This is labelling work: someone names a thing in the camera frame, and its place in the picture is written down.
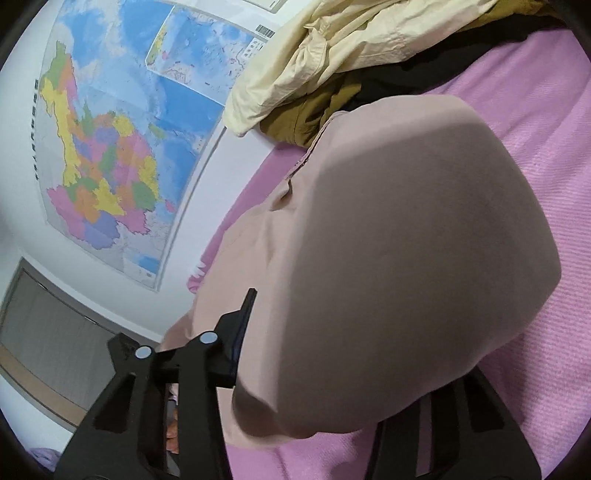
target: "beige fabric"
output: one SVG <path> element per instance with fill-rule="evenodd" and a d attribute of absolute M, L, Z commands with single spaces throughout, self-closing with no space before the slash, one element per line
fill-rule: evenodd
<path fill-rule="evenodd" d="M 397 63 L 432 47 L 496 0 L 312 0 L 253 58 L 223 121 L 243 136 L 276 106 L 338 72 Z"/>
<path fill-rule="evenodd" d="M 238 385 L 218 392 L 226 441 L 352 432 L 521 333 L 559 278 L 530 186 L 476 113 L 451 96 L 387 98 L 335 114 L 226 232 L 162 347 L 255 287 Z"/>

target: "map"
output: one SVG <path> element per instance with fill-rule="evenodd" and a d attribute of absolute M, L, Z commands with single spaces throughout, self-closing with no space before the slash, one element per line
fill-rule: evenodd
<path fill-rule="evenodd" d="M 174 7 L 154 40 L 146 66 L 211 100 L 225 103 L 236 78 L 264 44 L 234 25 Z"/>
<path fill-rule="evenodd" d="M 34 117 L 49 224 L 157 289 L 253 42 L 261 40 L 154 0 L 66 0 Z"/>

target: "pile of clothes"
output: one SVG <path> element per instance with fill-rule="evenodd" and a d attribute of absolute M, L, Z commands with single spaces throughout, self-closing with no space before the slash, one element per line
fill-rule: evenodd
<path fill-rule="evenodd" d="M 313 0 L 249 63 L 223 120 L 309 147 L 336 111 L 424 93 L 498 45 L 563 27 L 543 0 Z"/>

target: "cream jacket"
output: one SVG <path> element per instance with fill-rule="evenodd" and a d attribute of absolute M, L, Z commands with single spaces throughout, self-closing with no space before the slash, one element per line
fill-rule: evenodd
<path fill-rule="evenodd" d="M 312 0 L 250 61 L 223 121 L 239 137 L 276 106 L 332 74 L 404 61 L 477 19 L 497 0 Z"/>

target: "bed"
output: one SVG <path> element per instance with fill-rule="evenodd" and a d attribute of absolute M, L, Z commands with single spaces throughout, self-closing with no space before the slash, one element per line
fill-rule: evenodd
<path fill-rule="evenodd" d="M 544 477 L 567 456 L 591 417 L 591 300 L 585 298 L 591 282 L 591 242 L 586 239 L 591 145 L 583 140 L 591 125 L 590 80 L 591 64 L 575 35 L 558 30 L 496 48 L 429 92 L 458 96 L 476 109 L 526 175 L 558 243 L 563 279 L 557 291 L 524 335 L 480 365 L 520 424 Z M 281 144 L 267 157 L 203 253 L 187 283 L 191 291 L 199 289 L 224 231 L 261 203 L 303 152 Z M 267 452 L 230 447 L 230 464 L 235 477 L 245 480 L 353 480 L 363 475 L 372 435 L 317 435 Z M 575 451 L 581 448 L 578 444 Z M 317 456 L 319 450 L 324 454 Z M 566 478 L 559 476 L 565 468 L 561 464 L 551 478 Z"/>

